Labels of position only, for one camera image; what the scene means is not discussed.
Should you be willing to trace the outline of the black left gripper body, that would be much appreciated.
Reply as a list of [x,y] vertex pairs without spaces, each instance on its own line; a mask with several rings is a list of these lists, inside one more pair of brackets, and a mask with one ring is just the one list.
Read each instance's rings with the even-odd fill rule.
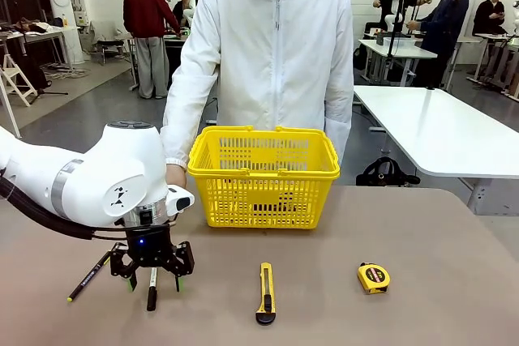
[[174,269],[174,249],[169,223],[128,228],[127,256],[131,260],[125,267],[162,267]]

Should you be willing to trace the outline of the person's right hand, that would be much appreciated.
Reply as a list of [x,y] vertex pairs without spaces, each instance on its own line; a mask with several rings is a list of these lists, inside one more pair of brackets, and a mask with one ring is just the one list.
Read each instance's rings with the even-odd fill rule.
[[165,180],[168,185],[187,188],[187,172],[181,165],[167,164]]

